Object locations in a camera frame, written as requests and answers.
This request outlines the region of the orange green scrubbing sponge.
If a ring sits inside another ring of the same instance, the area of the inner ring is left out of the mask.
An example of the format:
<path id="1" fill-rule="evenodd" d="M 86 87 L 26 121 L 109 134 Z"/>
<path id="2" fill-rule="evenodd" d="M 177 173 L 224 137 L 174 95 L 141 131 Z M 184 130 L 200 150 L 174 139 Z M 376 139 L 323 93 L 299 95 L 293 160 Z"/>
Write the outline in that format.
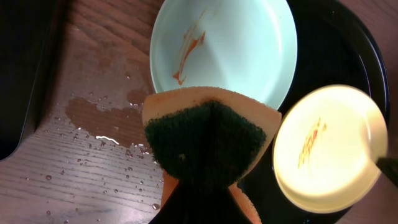
<path id="1" fill-rule="evenodd" d="M 142 122 L 165 172 L 154 223 L 259 223 L 237 183 L 261 160 L 280 127 L 280 112 L 217 87 L 148 96 Z"/>

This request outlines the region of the mint plate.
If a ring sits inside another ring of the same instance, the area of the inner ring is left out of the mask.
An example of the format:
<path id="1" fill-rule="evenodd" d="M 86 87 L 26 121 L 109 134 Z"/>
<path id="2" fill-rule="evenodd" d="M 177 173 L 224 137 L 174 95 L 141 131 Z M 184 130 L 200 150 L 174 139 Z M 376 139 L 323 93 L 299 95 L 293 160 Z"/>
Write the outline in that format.
<path id="1" fill-rule="evenodd" d="M 297 62 L 297 33 L 286 0 L 166 0 L 150 40 L 158 93 L 215 86 L 278 109 Z"/>

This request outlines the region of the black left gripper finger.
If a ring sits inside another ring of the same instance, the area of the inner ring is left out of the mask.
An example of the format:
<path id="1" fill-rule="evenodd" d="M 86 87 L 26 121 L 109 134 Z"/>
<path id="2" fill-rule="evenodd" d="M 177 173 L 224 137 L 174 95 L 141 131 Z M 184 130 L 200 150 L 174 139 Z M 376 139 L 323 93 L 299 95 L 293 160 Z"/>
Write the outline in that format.
<path id="1" fill-rule="evenodd" d="M 379 170 L 398 187 L 398 161 L 387 157 L 381 157 L 376 162 Z"/>

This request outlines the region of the yellow plate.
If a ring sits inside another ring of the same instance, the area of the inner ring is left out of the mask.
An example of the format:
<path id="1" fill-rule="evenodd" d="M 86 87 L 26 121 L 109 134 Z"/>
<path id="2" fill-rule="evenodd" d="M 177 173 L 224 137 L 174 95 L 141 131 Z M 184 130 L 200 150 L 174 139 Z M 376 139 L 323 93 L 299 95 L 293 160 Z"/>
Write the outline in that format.
<path id="1" fill-rule="evenodd" d="M 277 183 L 296 207 L 334 213 L 360 201 L 377 182 L 388 133 L 377 104 L 348 85 L 319 88 L 284 116 L 274 140 Z"/>

